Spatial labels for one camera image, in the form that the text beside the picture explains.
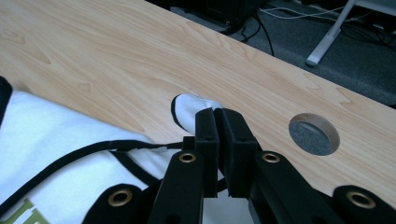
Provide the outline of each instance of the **gray carpet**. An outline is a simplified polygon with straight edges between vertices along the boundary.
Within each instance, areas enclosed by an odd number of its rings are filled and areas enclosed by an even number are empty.
[[[264,7],[287,7],[307,14],[320,12],[314,7],[303,6],[298,1],[270,0]],[[203,19],[202,16],[186,13],[178,7],[173,7],[172,11],[217,31],[225,28],[225,25],[218,21]],[[273,11],[273,13],[284,17],[290,16],[282,11]],[[268,31],[278,59],[301,67],[381,104],[396,105],[396,51],[394,49],[360,42],[340,33],[319,65],[310,67],[305,64],[305,59],[329,31],[332,26],[331,22],[306,19],[281,20],[262,12],[259,12],[259,17]],[[259,24],[253,18],[247,19],[245,35],[253,34],[258,26]],[[346,32],[350,30],[347,26],[343,27]],[[237,40],[244,39],[241,31],[230,37]],[[268,40],[262,29],[249,39],[247,44],[270,53]]]

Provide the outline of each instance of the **green print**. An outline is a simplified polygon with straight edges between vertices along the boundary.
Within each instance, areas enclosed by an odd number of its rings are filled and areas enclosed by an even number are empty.
[[[25,199],[23,201],[23,205],[7,220],[5,221],[0,221],[0,224],[13,224],[15,223],[18,218],[21,217],[24,213],[28,212],[29,209],[33,208],[34,205],[29,201],[29,199]],[[40,212],[38,212],[37,209],[32,210],[32,215],[30,215],[25,221],[23,221],[23,224],[48,224],[48,221],[41,216]]]

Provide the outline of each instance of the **table surface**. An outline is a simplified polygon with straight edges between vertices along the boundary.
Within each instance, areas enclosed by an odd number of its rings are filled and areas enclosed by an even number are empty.
[[[315,189],[357,185],[396,207],[395,110],[144,1],[0,1],[0,76],[157,143],[188,135],[172,119],[176,95],[217,100]],[[293,142],[301,113],[332,123],[336,152]]]

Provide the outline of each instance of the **wood grain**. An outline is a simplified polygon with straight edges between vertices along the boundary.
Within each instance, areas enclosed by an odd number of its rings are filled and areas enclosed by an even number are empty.
[[[357,185],[396,206],[393,109],[144,1],[1,1],[0,75],[158,143],[187,135],[170,113],[176,95],[217,100],[315,189]],[[296,146],[288,125],[300,113],[334,125],[335,153]]]

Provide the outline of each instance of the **white fabric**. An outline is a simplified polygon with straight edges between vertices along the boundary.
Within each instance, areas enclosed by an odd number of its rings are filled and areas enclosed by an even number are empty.
[[[209,107],[212,109],[223,108],[219,102],[213,100],[206,100],[189,93],[180,94],[175,102],[177,121],[184,130],[195,134],[195,114]]]
[[[182,122],[191,122],[189,127],[194,126],[192,118],[197,111],[212,105],[220,106],[192,95],[177,99],[178,114],[183,111]],[[0,203],[64,154],[93,143],[122,139],[151,142],[143,134],[111,126],[32,94],[14,91],[0,127]],[[140,149],[130,155],[146,171],[162,178],[175,152],[177,150],[166,148]],[[99,195],[120,183],[141,189],[147,187],[109,152],[95,153],[46,179],[1,217],[0,223],[11,218],[16,220],[10,223],[24,223],[37,217],[48,223],[81,223]],[[228,198],[226,191],[218,199],[205,199],[203,223],[252,223],[248,201]]]

